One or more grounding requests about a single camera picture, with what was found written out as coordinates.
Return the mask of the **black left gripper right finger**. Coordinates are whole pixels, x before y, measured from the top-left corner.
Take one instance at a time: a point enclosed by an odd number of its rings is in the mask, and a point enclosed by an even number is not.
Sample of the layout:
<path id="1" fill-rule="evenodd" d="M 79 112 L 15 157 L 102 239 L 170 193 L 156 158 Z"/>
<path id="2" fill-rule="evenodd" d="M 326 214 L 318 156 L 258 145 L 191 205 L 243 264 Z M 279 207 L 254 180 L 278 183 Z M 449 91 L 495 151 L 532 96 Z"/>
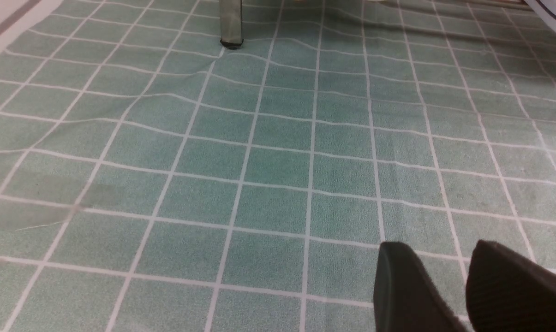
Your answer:
<path id="1" fill-rule="evenodd" d="M 477 332 L 556 332 L 556 274 L 503 244 L 479 240 L 466 307 Z"/>

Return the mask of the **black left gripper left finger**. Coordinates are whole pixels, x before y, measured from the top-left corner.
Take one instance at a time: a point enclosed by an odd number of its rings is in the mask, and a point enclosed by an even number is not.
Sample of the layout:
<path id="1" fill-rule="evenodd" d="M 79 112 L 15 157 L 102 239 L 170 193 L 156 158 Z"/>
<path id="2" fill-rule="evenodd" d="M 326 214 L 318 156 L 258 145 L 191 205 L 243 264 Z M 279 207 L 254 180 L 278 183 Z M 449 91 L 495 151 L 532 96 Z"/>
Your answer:
<path id="1" fill-rule="evenodd" d="M 377 332 L 465 332 L 410 246 L 383 242 L 378 251 L 373 311 Z"/>

